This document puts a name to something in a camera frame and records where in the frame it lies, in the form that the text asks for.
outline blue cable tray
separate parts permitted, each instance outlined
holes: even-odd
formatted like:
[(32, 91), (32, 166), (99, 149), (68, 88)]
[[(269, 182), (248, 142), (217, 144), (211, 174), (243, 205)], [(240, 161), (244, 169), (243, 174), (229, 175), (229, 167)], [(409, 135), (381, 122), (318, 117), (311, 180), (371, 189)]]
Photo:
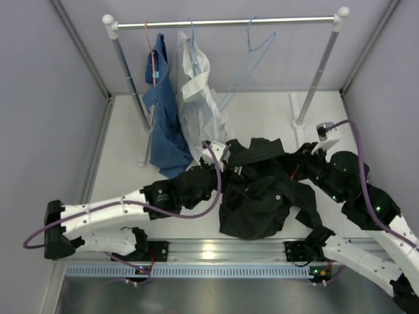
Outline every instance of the blue cable tray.
[[(146, 277), (120, 264), (70, 264), (68, 277)], [(309, 279), (310, 266), (154, 265), (154, 278), (290, 278)]]

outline white table surface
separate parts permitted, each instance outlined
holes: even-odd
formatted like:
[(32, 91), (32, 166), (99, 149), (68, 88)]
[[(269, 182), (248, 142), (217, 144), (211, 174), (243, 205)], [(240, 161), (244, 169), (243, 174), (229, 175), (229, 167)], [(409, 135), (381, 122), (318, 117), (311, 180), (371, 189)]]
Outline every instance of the white table surface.
[[(299, 92), (303, 103), (305, 92)], [(241, 144), (249, 146), (252, 137), (265, 137), (270, 140), (280, 138), (286, 152), (296, 150), (295, 133), (291, 128), (292, 112), (289, 92), (251, 92), (239, 93), (228, 105), (232, 135)], [(338, 92), (317, 92), (306, 116), (306, 140), (318, 141), (315, 126), (322, 122), (338, 122), (347, 118)], [(117, 96), (107, 131), (103, 152), (96, 175), (91, 201), (106, 200), (127, 194), (165, 179), (158, 169), (147, 162), (138, 167), (140, 152), (147, 147), (147, 137), (140, 136), (141, 128), (137, 109), (130, 96)], [(348, 125), (340, 127), (341, 141), (329, 151), (330, 156), (339, 150), (356, 152), (354, 138)], [(368, 237), (355, 224), (340, 212), (342, 204), (336, 204), (319, 188), (316, 191), (318, 211), (324, 225), (342, 237)], [(210, 201), (203, 201), (192, 211), (183, 209), (182, 214), (193, 215), (205, 210)], [(304, 238), (310, 229), (295, 220), (297, 208), (291, 209), (283, 230), (272, 238)], [(193, 220), (165, 218), (129, 225), (138, 226), (152, 239), (228, 239), (219, 233), (218, 207), (208, 215)]]

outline black bracket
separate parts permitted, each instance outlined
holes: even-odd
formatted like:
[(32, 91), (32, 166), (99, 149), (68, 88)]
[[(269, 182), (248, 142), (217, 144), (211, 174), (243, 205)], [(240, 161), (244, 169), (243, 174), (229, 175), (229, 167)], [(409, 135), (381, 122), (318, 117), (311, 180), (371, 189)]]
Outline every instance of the black bracket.
[(312, 257), (304, 246), (305, 241), (286, 241), (285, 254), (287, 262), (310, 262)]

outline clothes rack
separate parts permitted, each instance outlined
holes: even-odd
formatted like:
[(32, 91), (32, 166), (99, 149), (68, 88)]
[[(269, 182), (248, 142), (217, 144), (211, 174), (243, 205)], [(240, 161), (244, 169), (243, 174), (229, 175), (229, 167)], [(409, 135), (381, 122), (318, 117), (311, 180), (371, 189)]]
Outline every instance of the clothes rack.
[[(301, 109), (300, 109), (300, 105), (299, 105), (296, 94), (291, 93), (291, 105), (292, 105), (292, 110), (293, 110), (293, 115), (294, 115), (293, 127), (295, 129), (297, 144), (298, 146), (301, 146), (305, 142), (304, 117), (307, 114), (308, 108), (318, 88), (318, 84), (320, 82), (321, 76), (327, 64), (329, 56), (331, 55), (331, 52), (336, 43), (337, 37), (340, 33), (340, 30), (342, 29), (343, 22), (348, 15), (349, 15), (349, 9), (347, 7), (342, 7), (338, 10), (336, 14), (332, 16), (296, 17), (296, 18), (256, 18), (254, 20), (194, 21), (193, 26), (194, 27), (246, 26), (250, 22), (251, 22), (251, 25), (276, 25), (276, 24), (332, 24), (333, 25), (331, 35), (329, 37), (329, 40), (323, 52), (323, 56), (321, 57), (316, 74), (314, 75), (314, 78), (308, 89), (307, 96), (304, 100), (304, 103), (302, 104)], [(134, 103), (136, 104), (136, 107), (139, 112), (142, 130), (144, 134), (147, 134), (150, 132), (151, 126), (150, 126), (150, 123), (148, 123), (147, 121), (144, 107), (141, 104), (141, 100), (139, 98), (137, 88), (131, 76), (130, 68), (128, 67), (128, 63), (126, 61), (124, 51), (119, 41), (119, 31), (127, 30), (127, 29), (144, 29), (145, 24), (144, 23), (122, 24), (122, 23), (116, 22), (113, 16), (111, 16), (110, 14), (106, 14), (105, 16), (103, 16), (102, 22), (105, 24), (108, 36), (112, 40), (120, 65), (124, 71), (125, 78), (128, 83), (131, 95), (133, 97)], [(181, 27), (191, 27), (191, 26), (192, 26), (191, 21), (147, 23), (148, 29), (181, 28)], [(146, 157), (147, 157), (147, 152), (143, 154), (143, 158), (140, 158), (142, 160), (139, 160), (138, 164), (141, 166), (144, 165)]]

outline metal bar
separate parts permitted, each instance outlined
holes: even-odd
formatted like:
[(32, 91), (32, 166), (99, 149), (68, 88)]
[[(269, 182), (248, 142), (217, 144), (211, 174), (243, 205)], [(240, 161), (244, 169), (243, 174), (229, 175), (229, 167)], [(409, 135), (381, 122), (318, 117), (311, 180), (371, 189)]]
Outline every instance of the metal bar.
[[(239, 239), (163, 239), (170, 242), (167, 265), (284, 265), (286, 241), (303, 238), (262, 239), (242, 241)], [(389, 260), (387, 252), (371, 238), (352, 238), (351, 243), (362, 249)], [(57, 260), (65, 264), (116, 264), (103, 253), (80, 253)]]
[(306, 99), (304, 100), (304, 103), (302, 104), (300, 115), (295, 121), (295, 124), (298, 126), (303, 125), (304, 117), (306, 116), (308, 108), (313, 100), (314, 93), (317, 90), (319, 81), (321, 79), (321, 76), (323, 75), (323, 71), (327, 64), (327, 60), (329, 60), (329, 56), (333, 50), (333, 47), (336, 43), (338, 35), (339, 35), (338, 31), (332, 31), (332, 34), (329, 37), (329, 41), (327, 42), (325, 52), (323, 53), (323, 56), (321, 57), (319, 67), (316, 71), (316, 74), (314, 75), (314, 78), (313, 78), (312, 84), (310, 85), (310, 89), (308, 90)]
[(45, 294), (38, 314), (51, 314), (56, 312), (66, 272), (66, 264), (52, 265), (50, 270), (50, 280), (46, 286)]
[(96, 136), (96, 141), (95, 141), (94, 148), (92, 151), (92, 156), (88, 165), (88, 171), (86, 174), (86, 179), (83, 184), (79, 204), (88, 203), (90, 201), (90, 197), (92, 196), (94, 181), (96, 178), (96, 173), (98, 172), (100, 156), (102, 154), (103, 145), (105, 143), (109, 121), (111, 120), (114, 100), (115, 99), (112, 97), (111, 100), (109, 100), (106, 103), (105, 110), (103, 112), (103, 116), (102, 116), (101, 123), (99, 126), (99, 131)]
[(106, 88), (105, 82), (101, 78), (98, 68), (95, 66), (92, 57), (88, 53), (86, 47), (84, 46), (79, 34), (77, 33), (73, 22), (70, 20), (67, 12), (65, 11), (63, 5), (61, 4), (60, 0), (50, 0), (52, 8), (56, 11), (58, 17), (62, 21), (65, 29), (67, 30), (70, 38), (72, 39), (77, 51), (79, 52), (81, 58), (83, 59), (84, 63), (86, 64), (87, 68), (89, 69), (90, 73), (93, 76), (93, 79), (96, 81), (99, 89), (101, 90), (103, 96), (109, 99), (110, 93)]
[(351, 70), (348, 78), (346, 79), (344, 86), (341, 89), (341, 93), (345, 94), (349, 87), (351, 86), (352, 82), (354, 81), (355, 77), (359, 73), (359, 70), (361, 69), (362, 65), (364, 64), (365, 60), (367, 59), (368, 55), (371, 53), (371, 49), (375, 45), (377, 39), (382, 34), (382, 31), (388, 24), (388, 21), (393, 16), (393, 13), (395, 12), (396, 8), (399, 6), (399, 4), (402, 2), (402, 0), (391, 0), (386, 11), (384, 12), (383, 16), (381, 17), (380, 21), (378, 22), (378, 25), (375, 27), (375, 30), (373, 34), (371, 35), (370, 39), (368, 40), (368, 43), (365, 45), (364, 49), (362, 50), (361, 55), (358, 57), (354, 68)]
[(113, 43), (113, 46), (115, 47), (115, 51), (117, 52), (117, 56), (121, 64), (122, 70), (124, 71), (125, 79), (128, 83), (128, 86), (130, 87), (132, 98), (134, 100), (134, 103), (136, 104), (136, 107), (139, 113), (139, 118), (141, 120), (141, 126), (144, 131), (148, 132), (150, 131), (150, 125), (147, 121), (147, 118), (145, 117), (143, 106), (139, 99), (137, 88), (136, 88), (136, 85), (134, 84), (134, 80), (132, 79), (130, 68), (128, 67), (128, 64), (126, 63), (124, 51), (122, 50), (122, 47), (120, 45), (119, 38), (117, 37), (116, 39), (112, 39), (112, 43)]
[[(214, 20), (214, 21), (194, 21), (193, 26), (246, 26), (251, 20)], [(334, 23), (334, 16), (318, 16), (311, 18), (258, 18), (251, 21), (251, 25), (270, 25), (270, 24), (318, 24)], [(144, 29), (144, 23), (120, 24), (116, 23), (113, 30), (123, 29)], [(147, 23), (147, 29), (151, 28), (184, 28), (190, 27), (191, 21), (183, 22), (161, 22)]]

